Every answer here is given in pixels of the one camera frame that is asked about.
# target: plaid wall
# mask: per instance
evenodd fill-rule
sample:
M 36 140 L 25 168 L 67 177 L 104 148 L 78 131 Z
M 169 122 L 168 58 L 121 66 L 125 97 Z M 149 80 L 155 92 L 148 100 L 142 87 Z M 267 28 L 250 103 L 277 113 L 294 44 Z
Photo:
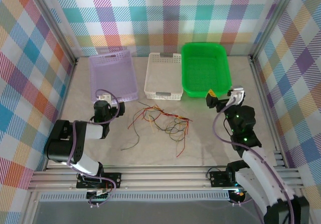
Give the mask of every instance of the plaid wall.
M 287 159 L 321 223 L 321 0 L 291 0 L 259 56 Z
M 133 56 L 218 42 L 248 55 L 279 0 L 46 0 L 80 55 L 130 49 Z
M 33 0 L 0 0 L 0 223 L 17 223 L 71 64 Z

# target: tangled wires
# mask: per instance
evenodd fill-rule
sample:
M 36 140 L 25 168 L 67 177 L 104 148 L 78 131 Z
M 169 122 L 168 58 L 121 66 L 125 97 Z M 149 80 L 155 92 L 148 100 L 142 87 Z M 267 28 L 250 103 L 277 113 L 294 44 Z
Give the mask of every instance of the tangled wires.
M 136 112 L 133 116 L 133 121 L 132 123 L 128 126 L 128 129 L 133 125 L 133 128 L 134 128 L 134 131 L 138 137 L 137 139 L 137 142 L 129 147 L 129 148 L 125 148 L 125 149 L 121 149 L 121 150 L 128 150 L 128 149 L 131 149 L 133 147 L 135 147 L 138 143 L 139 143 L 139 134 L 137 133 L 136 131 L 136 128 L 135 128 L 135 122 L 136 120 L 142 116 L 142 119 L 149 122 L 150 123 L 150 126 L 152 128 L 152 131 L 154 132 L 153 130 L 153 126 L 152 126 L 152 123 L 155 124 L 156 128 L 160 131 L 164 131 L 166 134 L 169 135 L 169 137 L 174 140 L 175 142 L 180 142 L 180 141 L 184 141 L 184 146 L 183 146 L 183 149 L 182 151 L 176 156 L 180 156 L 181 153 L 184 151 L 185 149 L 185 139 L 186 139 L 186 135 L 188 134 L 188 131 L 189 131 L 189 121 L 191 121 L 190 119 L 186 118 L 186 117 L 182 117 L 182 116 L 179 116 L 179 115 L 176 115 L 176 114 L 169 114 L 169 113 L 166 113 L 164 112 L 163 109 L 161 109 L 160 107 L 158 107 L 157 105 L 154 105 L 154 106 L 149 106 L 147 104 L 144 104 L 142 102 L 139 102 L 143 105 L 146 105 L 147 107 L 145 108 L 142 108 L 141 110 L 139 110 L 138 112 Z M 150 115 L 150 113 L 152 112 L 158 112 L 158 115 L 156 117 L 153 117 L 152 115 Z M 160 117 L 160 116 L 168 116 L 168 117 L 174 117 L 174 120 L 171 121 L 165 128 L 161 128 L 157 123 L 156 123 L 156 120 Z M 175 135 L 177 134 L 180 134 L 180 136 L 178 136 L 176 139 L 174 138 Z

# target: white basket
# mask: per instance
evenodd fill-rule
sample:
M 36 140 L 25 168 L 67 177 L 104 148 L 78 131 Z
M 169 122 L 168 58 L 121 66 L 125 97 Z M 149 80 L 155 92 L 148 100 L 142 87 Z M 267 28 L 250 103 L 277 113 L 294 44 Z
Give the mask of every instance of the white basket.
M 144 91 L 148 99 L 181 100 L 181 55 L 150 53 Z

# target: gray floor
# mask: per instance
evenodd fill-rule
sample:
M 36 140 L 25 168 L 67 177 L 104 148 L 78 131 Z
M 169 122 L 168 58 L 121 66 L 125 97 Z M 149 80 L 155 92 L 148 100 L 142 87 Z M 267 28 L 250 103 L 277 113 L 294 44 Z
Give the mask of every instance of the gray floor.
M 242 207 L 228 201 L 111 201 L 100 208 L 85 202 L 39 202 L 34 224 L 82 223 L 260 223 L 253 203 Z

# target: basket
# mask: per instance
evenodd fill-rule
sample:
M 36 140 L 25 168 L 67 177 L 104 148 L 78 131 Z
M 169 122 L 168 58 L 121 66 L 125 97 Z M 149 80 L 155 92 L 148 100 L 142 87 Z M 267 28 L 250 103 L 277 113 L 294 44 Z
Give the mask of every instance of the basket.
M 89 57 L 91 100 L 97 101 L 96 90 L 112 92 L 119 101 L 138 99 L 138 88 L 129 50 Z
M 148 99 L 181 100 L 181 55 L 150 53 L 144 91 Z
M 182 47 L 182 84 L 190 97 L 220 97 L 232 86 L 226 51 L 216 43 L 193 42 Z

